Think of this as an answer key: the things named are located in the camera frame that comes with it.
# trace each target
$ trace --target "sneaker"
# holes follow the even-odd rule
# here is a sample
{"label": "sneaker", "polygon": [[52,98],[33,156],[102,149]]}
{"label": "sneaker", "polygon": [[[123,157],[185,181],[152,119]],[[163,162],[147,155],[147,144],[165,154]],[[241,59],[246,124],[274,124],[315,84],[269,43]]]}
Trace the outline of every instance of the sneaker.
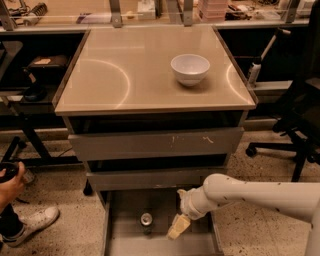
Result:
{"label": "sneaker", "polygon": [[17,237],[3,237],[3,242],[10,247],[20,245],[32,233],[49,227],[59,217],[57,207],[49,207],[39,211],[23,220],[23,228]]}

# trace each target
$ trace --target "drawer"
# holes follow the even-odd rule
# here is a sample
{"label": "drawer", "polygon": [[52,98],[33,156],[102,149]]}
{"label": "drawer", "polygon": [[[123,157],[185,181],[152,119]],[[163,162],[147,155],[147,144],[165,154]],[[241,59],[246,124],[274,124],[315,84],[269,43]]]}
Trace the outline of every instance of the drawer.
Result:
{"label": "drawer", "polygon": [[243,128],[70,135],[80,161],[212,155],[235,152]]}

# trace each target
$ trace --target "chair wheel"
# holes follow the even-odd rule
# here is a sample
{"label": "chair wheel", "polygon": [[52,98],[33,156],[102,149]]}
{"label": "chair wheel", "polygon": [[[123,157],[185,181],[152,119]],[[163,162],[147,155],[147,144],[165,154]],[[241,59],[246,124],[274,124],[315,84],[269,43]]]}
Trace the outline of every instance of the chair wheel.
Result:
{"label": "chair wheel", "polygon": [[253,157],[257,154],[257,149],[255,147],[248,147],[246,149],[247,156]]}

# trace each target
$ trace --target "beige object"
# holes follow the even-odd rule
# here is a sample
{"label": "beige object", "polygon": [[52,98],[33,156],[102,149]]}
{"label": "beige object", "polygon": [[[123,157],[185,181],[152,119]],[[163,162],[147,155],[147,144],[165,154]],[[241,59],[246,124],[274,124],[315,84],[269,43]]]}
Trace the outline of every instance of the beige object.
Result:
{"label": "beige object", "polygon": [[186,215],[176,214],[172,225],[168,230],[167,237],[171,240],[175,240],[190,226],[190,223],[191,221]]}

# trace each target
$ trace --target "small can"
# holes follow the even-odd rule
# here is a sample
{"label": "small can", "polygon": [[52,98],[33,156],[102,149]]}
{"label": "small can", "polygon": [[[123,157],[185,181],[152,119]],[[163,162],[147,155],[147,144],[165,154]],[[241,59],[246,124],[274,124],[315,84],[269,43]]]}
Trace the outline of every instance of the small can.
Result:
{"label": "small can", "polygon": [[140,217],[140,224],[143,229],[143,233],[145,235],[149,235],[152,232],[152,224],[153,224],[153,218],[150,213],[144,213]]}

